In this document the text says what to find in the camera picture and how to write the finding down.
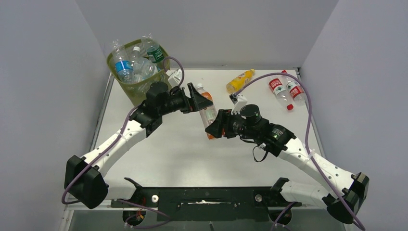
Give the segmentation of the orange label tea bottle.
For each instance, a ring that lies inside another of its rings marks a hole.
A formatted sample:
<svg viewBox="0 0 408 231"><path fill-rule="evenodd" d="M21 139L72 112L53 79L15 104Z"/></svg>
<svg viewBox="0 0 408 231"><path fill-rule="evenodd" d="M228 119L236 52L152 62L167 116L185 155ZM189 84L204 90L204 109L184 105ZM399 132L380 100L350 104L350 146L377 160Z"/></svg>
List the orange label tea bottle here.
<svg viewBox="0 0 408 231"><path fill-rule="evenodd" d="M204 89L201 83L196 84L195 88L206 99L213 101L211 94ZM199 113L200 113L204 128L207 128L209 125L211 125L217 117L217 110L214 105L201 110Z"/></svg>

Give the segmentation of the dark green label bottle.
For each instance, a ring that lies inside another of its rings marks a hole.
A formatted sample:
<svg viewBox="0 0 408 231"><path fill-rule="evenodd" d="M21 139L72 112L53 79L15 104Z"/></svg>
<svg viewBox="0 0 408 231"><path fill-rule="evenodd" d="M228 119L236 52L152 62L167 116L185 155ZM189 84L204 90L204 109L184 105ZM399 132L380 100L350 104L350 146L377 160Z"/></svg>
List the dark green label bottle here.
<svg viewBox="0 0 408 231"><path fill-rule="evenodd" d="M141 38L142 45L147 52L148 58L159 70L164 68L164 54L159 43L152 37L151 34Z"/></svg>

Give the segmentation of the large clear plastic bottle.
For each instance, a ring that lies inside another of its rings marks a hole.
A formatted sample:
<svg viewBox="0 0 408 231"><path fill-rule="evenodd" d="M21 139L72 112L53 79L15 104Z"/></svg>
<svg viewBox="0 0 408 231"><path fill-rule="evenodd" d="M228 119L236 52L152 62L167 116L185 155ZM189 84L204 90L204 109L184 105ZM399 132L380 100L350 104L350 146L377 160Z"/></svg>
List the large clear plastic bottle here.
<svg viewBox="0 0 408 231"><path fill-rule="evenodd" d="M158 73L157 66L149 59L142 57L140 47L133 47L130 59L136 82L144 81Z"/></svg>

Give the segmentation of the blue label water bottle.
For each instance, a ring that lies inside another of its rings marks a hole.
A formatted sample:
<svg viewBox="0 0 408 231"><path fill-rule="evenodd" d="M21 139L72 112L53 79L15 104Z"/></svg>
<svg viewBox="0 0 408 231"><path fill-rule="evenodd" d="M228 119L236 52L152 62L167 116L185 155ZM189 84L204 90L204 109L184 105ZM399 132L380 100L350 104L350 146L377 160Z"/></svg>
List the blue label water bottle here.
<svg viewBox="0 0 408 231"><path fill-rule="evenodd" d="M124 45L119 40L114 40L112 47L113 61L119 79L126 84L134 83L134 71Z"/></svg>

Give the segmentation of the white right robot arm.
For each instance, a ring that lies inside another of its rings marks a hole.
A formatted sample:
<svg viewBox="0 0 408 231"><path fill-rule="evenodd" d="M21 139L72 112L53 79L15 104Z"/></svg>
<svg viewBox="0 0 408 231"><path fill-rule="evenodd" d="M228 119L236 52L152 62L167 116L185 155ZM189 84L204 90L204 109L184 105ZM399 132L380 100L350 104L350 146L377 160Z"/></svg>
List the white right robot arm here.
<svg viewBox="0 0 408 231"><path fill-rule="evenodd" d="M318 185L279 178L271 188L274 204L299 202L326 209L336 220L352 224L368 193L369 177L341 169L324 157L308 150L305 144L282 125L263 118L259 107L245 104L237 112L220 109L205 131L215 138L239 137L253 142L277 158L291 163L313 178Z"/></svg>

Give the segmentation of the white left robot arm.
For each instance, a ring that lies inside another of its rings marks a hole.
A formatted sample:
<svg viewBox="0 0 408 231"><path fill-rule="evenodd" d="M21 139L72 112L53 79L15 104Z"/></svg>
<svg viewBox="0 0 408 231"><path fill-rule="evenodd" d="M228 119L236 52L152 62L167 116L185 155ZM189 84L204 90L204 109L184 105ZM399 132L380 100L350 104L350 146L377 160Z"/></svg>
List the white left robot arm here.
<svg viewBox="0 0 408 231"><path fill-rule="evenodd" d="M163 122L163 116L180 111L184 114L199 112L213 102L202 96L192 83L187 84L190 95L180 85L169 88L154 82L146 92L146 99L128 113L122 127L99 147L79 157L72 156L66 163L62 203L68 205L67 194L89 209L104 200L130 199L139 187L134 180L114 186L104 178L110 168L133 146L149 137Z"/></svg>

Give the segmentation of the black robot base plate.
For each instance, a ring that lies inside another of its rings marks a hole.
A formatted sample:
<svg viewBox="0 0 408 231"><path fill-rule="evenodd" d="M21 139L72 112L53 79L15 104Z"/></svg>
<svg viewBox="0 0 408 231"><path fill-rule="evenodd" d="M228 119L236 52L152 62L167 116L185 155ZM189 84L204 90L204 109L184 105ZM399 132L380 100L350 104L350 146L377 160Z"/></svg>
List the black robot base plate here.
<svg viewBox="0 0 408 231"><path fill-rule="evenodd" d="M267 208L286 207L271 187L144 187L127 203L112 201L113 208L134 204L158 209L156 221L269 221Z"/></svg>

